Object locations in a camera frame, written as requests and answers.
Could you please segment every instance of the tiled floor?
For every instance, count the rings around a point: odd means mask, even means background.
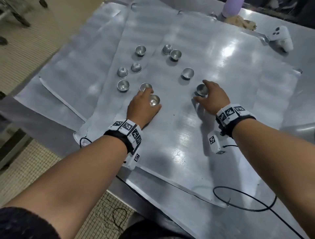
[[[101,0],[47,0],[48,9],[29,0],[23,27],[14,18],[0,22],[0,36],[9,44],[0,46],[0,91],[8,94],[54,53],[82,25]],[[60,158],[35,140],[0,175],[0,205],[17,195]],[[117,238],[132,209],[109,193],[98,201],[77,238]]]

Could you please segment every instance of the person's left hand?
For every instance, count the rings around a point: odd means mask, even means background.
[[[150,105],[150,94],[152,93],[152,88],[146,88],[144,92],[139,91],[127,109],[127,119],[139,125],[141,129],[153,119],[162,107],[161,104],[154,107]]]

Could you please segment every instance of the brown cloth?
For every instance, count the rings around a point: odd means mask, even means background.
[[[238,26],[241,28],[249,29],[249,30],[255,30],[256,29],[256,23],[249,20],[244,20],[241,16],[236,15],[232,17],[228,17],[224,20],[225,23]]]

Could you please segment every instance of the purple cylinder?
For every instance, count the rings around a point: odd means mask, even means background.
[[[238,15],[243,6],[244,0],[226,0],[224,4],[222,15],[224,17],[231,17]]]

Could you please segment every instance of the qr code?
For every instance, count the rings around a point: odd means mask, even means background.
[[[123,121],[116,121],[113,126],[120,126],[123,123]]]
[[[234,109],[231,107],[231,108],[228,108],[226,111],[224,111],[226,116],[229,117],[230,115],[234,114],[235,111]]]
[[[137,162],[139,158],[140,158],[140,155],[137,154],[137,155],[135,156],[135,159],[134,159],[134,160]]]
[[[245,109],[244,109],[242,106],[235,106],[234,109],[235,109],[237,112],[245,111]]]
[[[209,139],[209,141],[210,141],[210,144],[213,144],[213,143],[215,142],[215,137],[212,136],[212,137]]]
[[[124,123],[123,128],[126,129],[126,130],[131,130],[132,125],[131,125],[131,124],[128,124],[128,123],[126,122],[126,123]]]
[[[139,132],[136,129],[131,134],[134,137],[134,139],[136,139],[139,136]]]
[[[225,151],[219,151],[216,154],[224,154],[224,153],[225,153]]]
[[[141,142],[141,136],[139,135],[137,138],[136,138],[136,143],[137,145]]]
[[[220,115],[219,115],[219,119],[222,120],[222,121],[224,121],[224,120],[226,119],[225,114],[224,114],[224,113],[220,114]]]

